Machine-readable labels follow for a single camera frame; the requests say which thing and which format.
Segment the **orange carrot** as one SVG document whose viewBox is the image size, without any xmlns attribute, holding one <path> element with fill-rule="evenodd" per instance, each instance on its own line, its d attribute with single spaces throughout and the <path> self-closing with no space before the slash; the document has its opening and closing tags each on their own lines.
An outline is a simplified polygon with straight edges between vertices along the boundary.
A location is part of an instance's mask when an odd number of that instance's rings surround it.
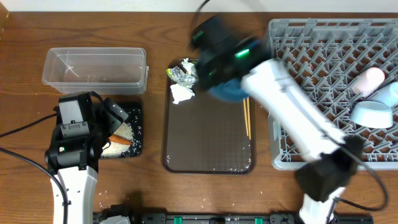
<svg viewBox="0 0 398 224">
<path fill-rule="evenodd" d="M 110 140 L 111 142 L 115 142 L 115 143 L 118 143 L 118 144 L 131 145 L 131 141 L 130 141 L 130 140 L 128 140 L 128 139 L 126 139 L 126 138 L 123 138 L 123 137 L 121 137 L 121 136 L 118 136 L 118 135 L 112 135 L 112 136 L 110 136 L 110 137 L 109 137 L 109 140 Z"/>
</svg>

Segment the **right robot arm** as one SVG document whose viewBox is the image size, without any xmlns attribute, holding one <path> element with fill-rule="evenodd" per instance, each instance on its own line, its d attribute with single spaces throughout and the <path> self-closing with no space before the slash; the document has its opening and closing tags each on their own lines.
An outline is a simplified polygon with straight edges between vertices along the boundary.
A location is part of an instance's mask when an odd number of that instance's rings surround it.
<svg viewBox="0 0 398 224">
<path fill-rule="evenodd" d="M 357 171 L 362 141 L 333 125 L 260 40 L 240 37 L 217 16 L 197 20 L 190 23 L 190 45 L 199 53 L 199 88 L 224 101 L 251 97 L 280 122 L 305 161 L 295 172 L 304 192 L 301 220 L 331 222 L 335 204 Z"/>
</svg>

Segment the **dark blue plate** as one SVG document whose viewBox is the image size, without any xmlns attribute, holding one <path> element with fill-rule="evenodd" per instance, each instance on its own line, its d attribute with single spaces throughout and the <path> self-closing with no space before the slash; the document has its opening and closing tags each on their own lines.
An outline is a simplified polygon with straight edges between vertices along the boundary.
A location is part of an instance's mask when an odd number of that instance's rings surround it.
<svg viewBox="0 0 398 224">
<path fill-rule="evenodd" d="M 249 95 L 241 88 L 240 79 L 232 79 L 228 82 L 213 86 L 208 90 L 209 94 L 219 100 L 239 103 Z"/>
</svg>

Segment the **foil wrapper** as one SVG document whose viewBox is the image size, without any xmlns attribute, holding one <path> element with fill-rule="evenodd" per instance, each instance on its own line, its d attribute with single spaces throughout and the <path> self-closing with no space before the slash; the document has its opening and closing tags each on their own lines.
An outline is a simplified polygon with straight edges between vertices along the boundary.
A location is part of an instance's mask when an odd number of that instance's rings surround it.
<svg viewBox="0 0 398 224">
<path fill-rule="evenodd" d="M 194 67 L 185 72 L 178 66 L 166 69 L 166 73 L 171 80 L 177 84 L 191 88 L 198 81 L 198 76 Z"/>
</svg>

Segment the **white rice pile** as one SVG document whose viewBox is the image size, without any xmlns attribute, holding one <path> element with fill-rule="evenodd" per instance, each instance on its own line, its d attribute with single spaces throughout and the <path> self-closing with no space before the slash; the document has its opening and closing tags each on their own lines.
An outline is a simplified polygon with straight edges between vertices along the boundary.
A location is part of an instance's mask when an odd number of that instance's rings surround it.
<svg viewBox="0 0 398 224">
<path fill-rule="evenodd" d="M 131 141 L 131 145 L 123 145 L 115 142 L 107 144 L 101 154 L 102 159 L 117 159 L 123 157 L 140 156 L 143 147 L 142 129 L 132 123 L 123 123 L 113 135 L 118 135 Z"/>
</svg>

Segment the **light blue cup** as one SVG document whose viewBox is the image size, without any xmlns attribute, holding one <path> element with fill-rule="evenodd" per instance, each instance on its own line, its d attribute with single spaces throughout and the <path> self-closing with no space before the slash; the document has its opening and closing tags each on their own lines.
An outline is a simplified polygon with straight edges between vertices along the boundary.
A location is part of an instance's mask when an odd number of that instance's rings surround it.
<svg viewBox="0 0 398 224">
<path fill-rule="evenodd" d="M 398 104 L 398 82 L 393 82 L 379 89 L 371 98 L 371 101 L 384 103 L 390 108 L 394 108 Z"/>
</svg>

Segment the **pale pink cup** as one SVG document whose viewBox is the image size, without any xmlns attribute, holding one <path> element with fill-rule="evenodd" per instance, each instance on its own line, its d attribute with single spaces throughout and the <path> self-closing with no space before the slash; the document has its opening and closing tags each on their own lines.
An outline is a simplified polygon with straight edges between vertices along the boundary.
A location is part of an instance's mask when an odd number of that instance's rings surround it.
<svg viewBox="0 0 398 224">
<path fill-rule="evenodd" d="M 367 97 L 372 94 L 385 80 L 384 72 L 377 67 L 371 67 L 358 76 L 358 81 L 352 86 L 355 94 Z"/>
</svg>

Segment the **light blue bowl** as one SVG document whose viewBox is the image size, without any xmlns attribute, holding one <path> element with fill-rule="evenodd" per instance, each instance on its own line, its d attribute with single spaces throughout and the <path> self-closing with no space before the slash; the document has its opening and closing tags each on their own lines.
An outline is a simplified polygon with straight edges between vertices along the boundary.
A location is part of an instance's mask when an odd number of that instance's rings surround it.
<svg viewBox="0 0 398 224">
<path fill-rule="evenodd" d="M 350 120 L 368 128 L 390 128 L 393 125 L 392 109 L 384 103 L 362 101 L 354 106 Z"/>
</svg>

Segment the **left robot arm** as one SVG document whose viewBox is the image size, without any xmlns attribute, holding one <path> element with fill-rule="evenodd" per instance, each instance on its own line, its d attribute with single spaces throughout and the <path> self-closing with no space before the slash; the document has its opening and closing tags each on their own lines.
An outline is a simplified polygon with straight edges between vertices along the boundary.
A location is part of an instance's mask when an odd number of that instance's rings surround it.
<svg viewBox="0 0 398 224">
<path fill-rule="evenodd" d="M 61 96 L 45 162 L 51 175 L 54 223 L 92 223 L 98 163 L 129 115 L 94 91 Z"/>
</svg>

